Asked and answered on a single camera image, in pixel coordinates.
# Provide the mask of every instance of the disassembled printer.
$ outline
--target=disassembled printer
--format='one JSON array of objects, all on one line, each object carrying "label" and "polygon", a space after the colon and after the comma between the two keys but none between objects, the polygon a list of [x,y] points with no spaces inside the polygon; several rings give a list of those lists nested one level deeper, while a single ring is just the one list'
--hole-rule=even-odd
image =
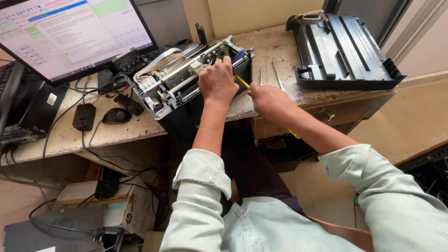
[{"label": "disassembled printer", "polygon": [[303,88],[388,90],[406,77],[355,16],[292,16],[286,30],[296,38],[302,67],[295,75]]},{"label": "disassembled printer", "polygon": [[[207,43],[203,29],[199,25],[196,28],[201,43],[183,52],[172,48],[149,63],[131,48],[112,60],[153,118],[176,139],[189,139],[199,126],[204,99],[198,80],[205,68],[228,55],[233,75],[246,83],[252,82],[253,48],[245,51],[236,47],[233,36],[215,44]],[[235,82],[240,86],[237,96],[245,87]]]}]

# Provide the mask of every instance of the keyboard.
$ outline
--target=keyboard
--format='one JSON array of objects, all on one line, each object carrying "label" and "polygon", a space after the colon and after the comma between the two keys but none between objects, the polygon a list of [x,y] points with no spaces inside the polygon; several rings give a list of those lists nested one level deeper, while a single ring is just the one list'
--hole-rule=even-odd
[{"label": "keyboard", "polygon": [[14,63],[8,63],[0,67],[0,98],[3,95],[6,83],[8,83],[11,72],[13,71]]}]

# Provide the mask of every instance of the drawer handle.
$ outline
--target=drawer handle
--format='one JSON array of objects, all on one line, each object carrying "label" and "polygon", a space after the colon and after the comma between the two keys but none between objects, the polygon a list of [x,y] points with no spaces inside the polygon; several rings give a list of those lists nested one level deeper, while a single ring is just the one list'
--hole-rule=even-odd
[{"label": "drawer handle", "polygon": [[322,121],[322,122],[329,122],[333,117],[335,117],[335,115],[331,115],[330,119],[326,120],[326,121]]}]

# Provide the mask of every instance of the desk drawer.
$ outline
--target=desk drawer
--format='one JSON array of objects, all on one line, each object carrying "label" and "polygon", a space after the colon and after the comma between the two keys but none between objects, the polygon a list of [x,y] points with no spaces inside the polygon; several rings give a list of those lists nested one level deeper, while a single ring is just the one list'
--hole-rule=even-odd
[{"label": "desk drawer", "polygon": [[[325,122],[329,126],[336,126],[369,119],[393,95],[389,94],[346,102],[335,101],[327,104],[306,106],[303,109],[321,122]],[[252,119],[252,130],[255,139],[289,133],[287,129],[266,120],[262,116],[257,116]]]}]

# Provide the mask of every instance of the dark trousers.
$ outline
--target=dark trousers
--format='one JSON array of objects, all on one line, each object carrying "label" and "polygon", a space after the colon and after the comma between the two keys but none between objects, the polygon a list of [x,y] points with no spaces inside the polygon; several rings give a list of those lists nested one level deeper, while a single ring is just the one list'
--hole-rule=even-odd
[{"label": "dark trousers", "polygon": [[[221,158],[225,172],[235,179],[240,197],[266,196],[281,200],[295,212],[306,217],[296,197],[289,192],[277,171],[254,145],[250,135],[229,130],[223,135]],[[226,215],[232,202],[222,194],[222,216]]]}]

